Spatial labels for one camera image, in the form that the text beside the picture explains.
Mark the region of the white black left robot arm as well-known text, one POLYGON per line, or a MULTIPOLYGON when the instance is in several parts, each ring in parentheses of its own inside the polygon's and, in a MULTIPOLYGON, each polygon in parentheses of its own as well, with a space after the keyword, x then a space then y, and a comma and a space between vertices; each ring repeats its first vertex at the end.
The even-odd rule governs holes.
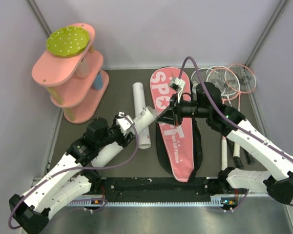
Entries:
POLYGON ((138 141, 144 128, 137 118, 124 113, 119 113, 111 126, 102 117, 93 119, 49 173, 27 192, 9 199, 9 228, 38 234, 68 203, 88 192, 98 192, 98 171, 112 169, 108 163, 132 140, 138 141))

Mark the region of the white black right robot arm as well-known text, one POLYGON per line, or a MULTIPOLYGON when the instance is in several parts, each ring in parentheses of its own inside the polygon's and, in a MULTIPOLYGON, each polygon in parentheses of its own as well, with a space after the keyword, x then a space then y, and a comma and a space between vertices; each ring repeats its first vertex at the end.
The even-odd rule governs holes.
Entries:
POLYGON ((264 172, 229 167, 219 173, 218 187, 224 193, 235 188, 266 192, 274 200, 290 205, 293 200, 293 156, 276 147, 258 132, 237 109, 223 104, 220 90, 210 82, 196 87, 198 100, 183 99, 181 86, 171 82, 174 90, 168 107, 157 122, 179 126, 184 118, 204 118, 207 125, 237 143, 265 168, 264 172))

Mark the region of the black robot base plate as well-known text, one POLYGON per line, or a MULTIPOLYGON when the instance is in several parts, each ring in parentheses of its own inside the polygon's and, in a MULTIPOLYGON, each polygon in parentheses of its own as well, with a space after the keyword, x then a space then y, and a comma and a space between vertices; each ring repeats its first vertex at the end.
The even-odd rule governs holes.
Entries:
POLYGON ((236 196, 223 191, 217 179, 196 177, 178 182, 172 177, 108 177, 99 186, 110 202, 205 202, 213 195, 236 196))

